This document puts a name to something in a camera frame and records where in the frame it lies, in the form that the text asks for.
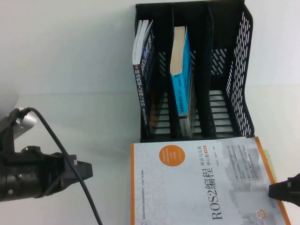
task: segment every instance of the black plastic file rack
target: black plastic file rack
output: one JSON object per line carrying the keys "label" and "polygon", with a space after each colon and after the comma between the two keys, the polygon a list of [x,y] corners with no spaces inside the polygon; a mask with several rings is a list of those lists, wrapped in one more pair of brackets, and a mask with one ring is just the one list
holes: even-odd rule
{"label": "black plastic file rack", "polygon": [[141,142],[191,140],[180,137],[171,83],[170,60],[174,26],[187,26],[195,78],[197,111],[192,140],[253,136],[245,101],[245,84],[253,19],[243,0],[196,1],[136,5],[139,20],[154,22],[155,67],[165,78],[164,103],[153,137]]}

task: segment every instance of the book cover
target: book cover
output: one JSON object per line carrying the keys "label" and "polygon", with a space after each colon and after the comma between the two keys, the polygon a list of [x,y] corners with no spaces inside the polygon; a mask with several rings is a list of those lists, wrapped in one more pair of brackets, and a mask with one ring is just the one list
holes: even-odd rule
{"label": "book cover", "polygon": [[[180,128],[183,137],[193,136],[193,117],[195,116],[195,89],[194,80],[192,78],[191,55],[188,40],[188,30],[185,29],[183,49],[180,49],[180,42],[176,40],[176,30],[174,31],[174,43],[171,58],[171,76],[175,94],[176,106],[180,121]],[[176,69],[172,69],[177,59],[181,62],[181,67],[177,73]]]}
{"label": "book cover", "polygon": [[146,130],[146,135],[149,137],[155,132],[155,127],[158,122],[157,115],[157,99],[160,98],[160,93],[156,87],[152,87],[153,70],[155,65],[155,48],[153,35],[153,21],[148,25],[145,32],[141,27],[139,36],[142,36],[143,42],[140,49],[141,54],[138,53],[138,41],[136,46],[135,59],[133,60],[133,68],[135,74],[135,82],[140,101],[142,112],[142,121]]}
{"label": "book cover", "polygon": [[259,139],[131,146],[131,225],[284,225]]}

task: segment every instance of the white book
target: white book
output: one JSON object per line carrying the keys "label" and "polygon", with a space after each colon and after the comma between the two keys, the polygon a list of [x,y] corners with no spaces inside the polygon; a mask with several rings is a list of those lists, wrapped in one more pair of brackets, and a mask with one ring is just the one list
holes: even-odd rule
{"label": "white book", "polygon": [[131,225],[285,225],[259,139],[131,145]]}

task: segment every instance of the book spine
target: book spine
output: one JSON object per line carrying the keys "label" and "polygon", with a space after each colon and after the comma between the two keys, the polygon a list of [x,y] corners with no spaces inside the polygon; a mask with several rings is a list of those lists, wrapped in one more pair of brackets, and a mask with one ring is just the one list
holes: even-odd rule
{"label": "book spine", "polygon": [[149,111],[147,106],[147,96],[146,96],[146,87],[145,82],[142,76],[141,65],[133,65],[133,70],[135,73],[135,82],[137,87],[137,93],[139,96],[139,102],[142,113],[142,120],[144,124],[144,128],[146,130],[146,136],[150,136],[150,125],[149,125]]}
{"label": "book spine", "polygon": [[188,114],[188,103],[186,101],[185,80],[183,75],[177,74],[172,76],[172,83],[178,115],[186,116]]}

